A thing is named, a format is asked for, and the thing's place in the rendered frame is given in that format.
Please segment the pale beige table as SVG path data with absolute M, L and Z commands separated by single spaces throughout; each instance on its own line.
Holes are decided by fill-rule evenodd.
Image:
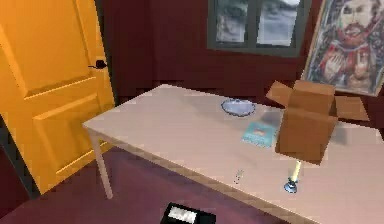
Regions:
M 384 140 L 341 122 L 320 165 L 302 162 L 297 192 L 284 189 L 296 160 L 242 141 L 253 121 L 276 124 L 278 108 L 226 114 L 223 97 L 163 84 L 86 122 L 104 140 L 291 224 L 384 224 Z M 239 184 L 238 170 L 244 170 Z

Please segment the blue rimmed plate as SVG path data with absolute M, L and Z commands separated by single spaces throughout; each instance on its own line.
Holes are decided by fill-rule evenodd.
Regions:
M 246 117 L 255 111 L 255 105 L 248 100 L 227 99 L 221 103 L 224 112 L 237 116 Z

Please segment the teal book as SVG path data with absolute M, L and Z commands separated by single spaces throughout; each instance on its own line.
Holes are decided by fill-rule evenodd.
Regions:
M 242 135 L 244 142 L 263 148 L 270 148 L 275 139 L 277 128 L 263 122 L 251 122 Z

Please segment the grey framed window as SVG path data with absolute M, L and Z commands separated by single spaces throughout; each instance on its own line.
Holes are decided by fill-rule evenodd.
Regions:
M 208 0 L 207 48 L 295 58 L 312 0 Z

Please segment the open brown cardboard box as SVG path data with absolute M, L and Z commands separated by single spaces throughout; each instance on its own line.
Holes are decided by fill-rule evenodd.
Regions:
M 368 121 L 360 97 L 336 96 L 332 85 L 296 80 L 292 87 L 275 81 L 266 97 L 284 107 L 275 151 L 320 165 L 340 118 Z

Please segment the yellow candle in blue holder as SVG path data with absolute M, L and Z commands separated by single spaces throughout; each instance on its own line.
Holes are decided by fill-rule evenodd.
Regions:
M 288 178 L 287 183 L 284 185 L 284 189 L 288 193 L 297 192 L 297 183 L 298 183 L 298 176 L 299 176 L 300 169 L 301 169 L 301 162 L 297 161 L 292 175 Z

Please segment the orange panelled room door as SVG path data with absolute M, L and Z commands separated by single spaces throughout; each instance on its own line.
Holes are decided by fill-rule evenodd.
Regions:
M 38 190 L 95 157 L 85 121 L 113 108 L 95 0 L 0 0 L 0 116 Z

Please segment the framed portrait painting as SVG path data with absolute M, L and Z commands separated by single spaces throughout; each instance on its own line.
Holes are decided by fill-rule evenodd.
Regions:
M 302 78 L 376 96 L 384 84 L 384 0 L 324 0 Z

